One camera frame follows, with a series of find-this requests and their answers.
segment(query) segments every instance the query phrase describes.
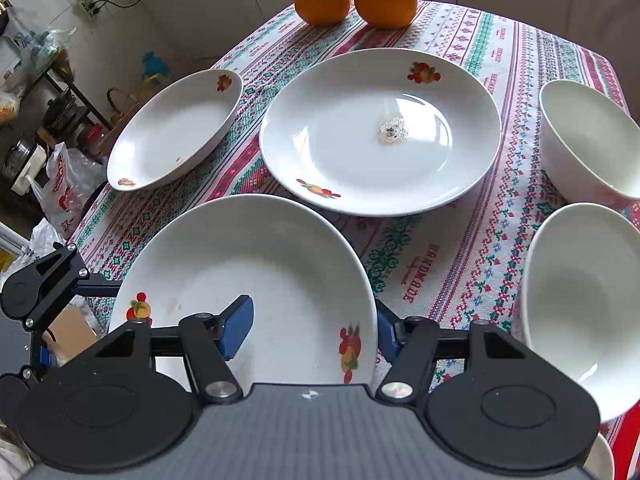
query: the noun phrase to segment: table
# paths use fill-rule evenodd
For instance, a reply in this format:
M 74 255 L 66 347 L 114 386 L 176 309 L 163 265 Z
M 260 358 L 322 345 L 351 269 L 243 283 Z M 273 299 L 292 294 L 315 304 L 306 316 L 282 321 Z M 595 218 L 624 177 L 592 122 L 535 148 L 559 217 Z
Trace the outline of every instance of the table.
M 510 330 L 532 236 L 564 203 L 540 168 L 540 88 L 548 80 L 572 79 L 626 105 L 602 56 L 529 25 L 451 4 L 419 2 L 414 22 L 401 30 L 371 28 L 353 8 L 335 27 L 309 27 L 292 7 L 269 20 L 216 64 L 240 73 L 245 83 L 225 139 L 199 167 L 161 189 L 119 193 L 107 186 L 73 236 L 88 267 L 122 279 L 162 227 L 207 200 L 249 192 L 298 200 L 279 186 L 260 156 L 262 115 L 305 68 L 381 46 L 444 57 L 484 84 L 502 118 L 496 163 L 465 196 L 427 213 L 379 219 L 319 212 L 352 244 L 374 293 L 399 316 L 428 316 L 443 328 L 460 329 L 473 319 L 489 319 Z M 640 210 L 625 214 L 640 225 Z M 113 302 L 93 303 L 103 326 Z M 378 360 L 376 384 L 388 369 L 380 355 Z M 434 380 L 446 380 L 458 365 L 441 362 Z

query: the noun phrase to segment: tablecloth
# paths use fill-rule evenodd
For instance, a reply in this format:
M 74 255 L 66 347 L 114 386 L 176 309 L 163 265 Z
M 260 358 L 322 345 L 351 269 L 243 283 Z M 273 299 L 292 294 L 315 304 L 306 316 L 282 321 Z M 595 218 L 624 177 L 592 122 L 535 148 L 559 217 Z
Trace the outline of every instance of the tablecloth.
M 541 86 L 557 78 L 576 80 L 625 110 L 626 105 L 602 56 L 529 25 L 451 4 L 419 2 L 413 23 L 401 30 L 371 28 L 354 8 L 334 27 L 310 27 L 292 7 L 284 9 L 216 64 L 240 73 L 245 86 L 238 116 L 211 156 L 160 189 L 103 190 L 73 236 L 88 267 L 109 279 L 123 278 L 162 227 L 207 200 L 249 192 L 298 200 L 279 186 L 260 156 L 258 131 L 267 106 L 313 64 L 382 46 L 444 57 L 484 84 L 500 110 L 504 133 L 495 164 L 465 196 L 423 214 L 379 219 L 314 209 L 352 244 L 374 293 L 399 316 L 428 316 L 443 328 L 461 329 L 482 318 L 510 330 L 532 236 L 563 204 L 540 168 Z M 638 225 L 639 211 L 625 214 Z M 93 303 L 103 326 L 113 302 Z M 378 360 L 380 380 L 388 365 Z M 458 365 L 441 363 L 435 381 L 446 380 Z

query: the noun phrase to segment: white bowl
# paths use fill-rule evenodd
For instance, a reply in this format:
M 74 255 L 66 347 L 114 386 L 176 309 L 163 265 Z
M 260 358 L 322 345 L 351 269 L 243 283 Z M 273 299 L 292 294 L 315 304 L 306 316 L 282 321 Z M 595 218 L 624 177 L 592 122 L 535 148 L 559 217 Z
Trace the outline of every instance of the white bowl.
M 255 382 L 372 379 L 378 329 L 367 275 L 342 235 L 292 200 L 231 196 L 173 220 L 127 273 L 110 331 L 141 292 L 153 327 L 219 314 L 239 295 L 251 296 L 254 325 L 228 362 L 245 393 Z M 188 388 L 181 358 L 158 358 L 156 369 Z
M 598 434 L 596 441 L 591 446 L 591 452 L 584 463 L 584 468 L 591 473 L 595 480 L 613 480 L 615 465 L 613 453 L 607 439 Z
M 640 128 L 606 95 L 556 80 L 540 90 L 542 166 L 569 202 L 640 200 Z
M 158 187 L 187 174 L 218 145 L 236 116 L 242 78 L 196 72 L 168 86 L 125 126 L 107 166 L 119 191 Z
M 640 399 L 640 232 L 607 207 L 554 212 L 529 248 L 524 342 L 593 397 L 602 420 Z
M 417 50 L 370 48 L 290 81 L 262 120 L 260 149 L 273 176 L 308 202 L 400 216 L 467 192 L 500 135 L 495 103 L 471 74 Z

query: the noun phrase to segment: power plug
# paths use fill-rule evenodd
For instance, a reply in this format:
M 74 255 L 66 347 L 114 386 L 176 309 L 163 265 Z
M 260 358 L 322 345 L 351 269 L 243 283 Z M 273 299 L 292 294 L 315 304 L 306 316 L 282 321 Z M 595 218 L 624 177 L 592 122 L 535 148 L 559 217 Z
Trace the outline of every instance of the power plug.
M 95 0 L 76 0 L 75 6 L 88 18 L 95 18 L 100 13 L 100 7 Z

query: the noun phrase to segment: white tiled wall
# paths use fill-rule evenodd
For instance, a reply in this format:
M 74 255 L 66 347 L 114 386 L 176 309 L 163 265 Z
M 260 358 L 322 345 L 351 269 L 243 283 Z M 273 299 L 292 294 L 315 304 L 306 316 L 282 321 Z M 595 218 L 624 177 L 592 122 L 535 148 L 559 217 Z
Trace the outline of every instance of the white tiled wall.
M 107 4 L 96 18 L 82 15 L 75 0 L 9 0 L 35 24 L 73 30 L 67 47 L 76 85 L 108 116 L 106 91 L 115 86 L 136 91 L 143 73 L 142 55 L 153 50 L 171 67 L 180 49 L 161 34 L 145 7 L 119 9 Z M 135 0 L 114 0 L 127 5 Z

